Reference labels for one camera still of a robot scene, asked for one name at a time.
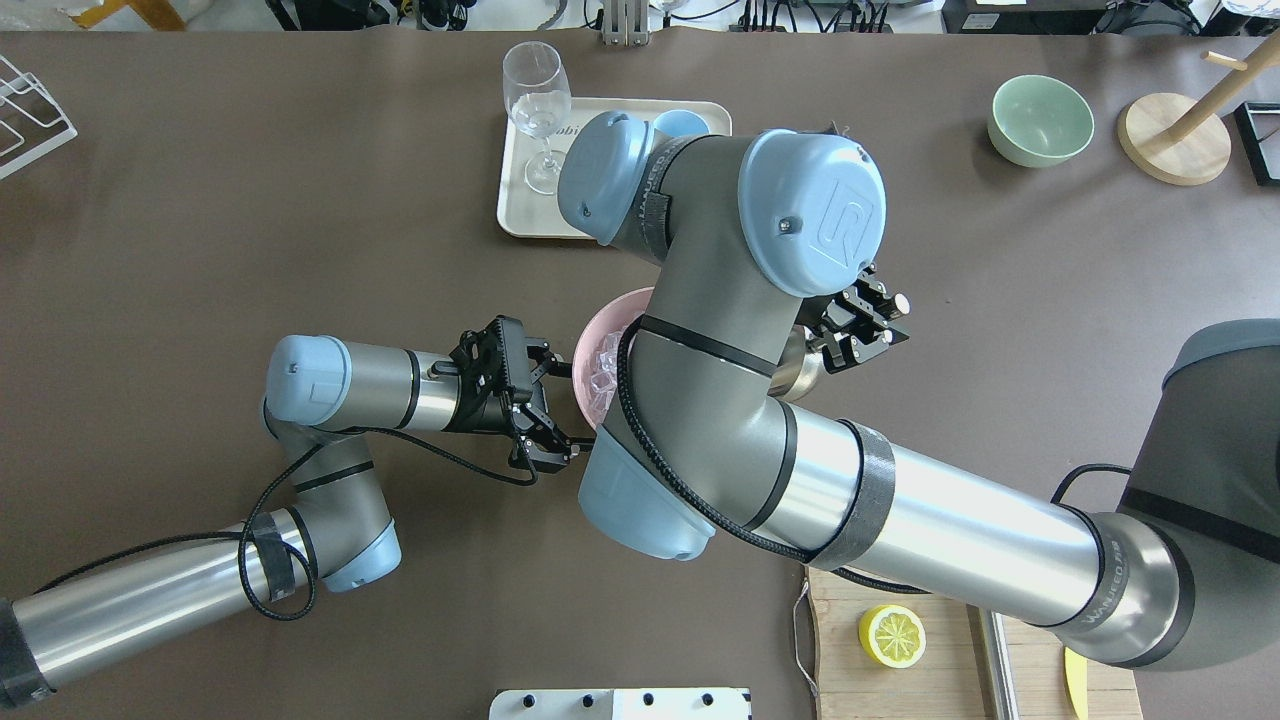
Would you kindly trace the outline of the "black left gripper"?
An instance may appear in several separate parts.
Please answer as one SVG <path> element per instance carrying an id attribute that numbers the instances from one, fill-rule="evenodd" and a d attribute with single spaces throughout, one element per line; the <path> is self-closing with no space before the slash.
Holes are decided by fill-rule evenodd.
<path id="1" fill-rule="evenodd" d="M 532 475 L 557 474 L 581 455 L 575 439 L 552 420 L 545 375 L 572 380 L 572 364 L 544 338 L 526 333 L 513 316 L 495 316 L 480 331 L 466 331 L 445 361 L 431 366 L 458 380 L 458 398 L 444 430 L 508 436 L 508 466 Z"/>

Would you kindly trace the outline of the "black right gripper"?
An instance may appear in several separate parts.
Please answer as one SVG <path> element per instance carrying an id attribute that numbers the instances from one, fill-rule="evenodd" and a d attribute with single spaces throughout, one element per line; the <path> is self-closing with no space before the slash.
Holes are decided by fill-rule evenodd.
<path id="1" fill-rule="evenodd" d="M 910 299 L 892 291 L 879 278 L 877 264 L 869 264 L 852 284 L 829 297 L 818 316 L 815 348 L 826 372 L 851 370 L 908 341 L 904 319 L 911 309 Z"/>

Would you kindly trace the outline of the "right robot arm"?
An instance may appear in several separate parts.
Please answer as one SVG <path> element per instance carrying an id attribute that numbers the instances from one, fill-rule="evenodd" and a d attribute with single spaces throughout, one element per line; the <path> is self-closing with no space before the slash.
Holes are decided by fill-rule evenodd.
<path id="1" fill-rule="evenodd" d="M 1115 667 L 1180 671 L 1277 642 L 1277 320 L 1180 348 L 1117 507 L 1087 512 L 797 406 L 803 324 L 892 342 L 860 300 L 886 223 L 870 155 L 835 132 L 676 135 L 623 111 L 571 145 L 575 228 L 659 266 L 618 347 L 579 502 L 613 541 L 698 557 L 717 530 L 888 592 L 1015 618 Z"/>

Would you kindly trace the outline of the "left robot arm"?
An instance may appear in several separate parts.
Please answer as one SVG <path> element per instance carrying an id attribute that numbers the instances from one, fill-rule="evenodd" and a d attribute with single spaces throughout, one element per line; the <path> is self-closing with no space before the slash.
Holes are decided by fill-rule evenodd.
<path id="1" fill-rule="evenodd" d="M 86 676 L 244 609 L 288 623 L 276 602 L 357 589 L 402 560 L 367 443 L 424 432 L 512 441 L 512 475 L 530 486 L 589 447 L 550 419 L 543 380 L 571 366 L 524 324 L 498 316 L 445 355 L 289 334 L 273 351 L 261 416 L 285 451 L 273 488 L 239 524 L 174 536 L 88 562 L 22 600 L 3 601 L 3 707 L 46 700 Z"/>

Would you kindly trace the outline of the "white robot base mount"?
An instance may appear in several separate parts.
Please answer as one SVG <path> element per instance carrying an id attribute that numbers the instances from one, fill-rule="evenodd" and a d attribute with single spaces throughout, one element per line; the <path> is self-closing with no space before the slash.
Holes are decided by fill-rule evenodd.
<path id="1" fill-rule="evenodd" d="M 753 719 L 750 691 L 641 687 L 502 691 L 489 719 Z"/>

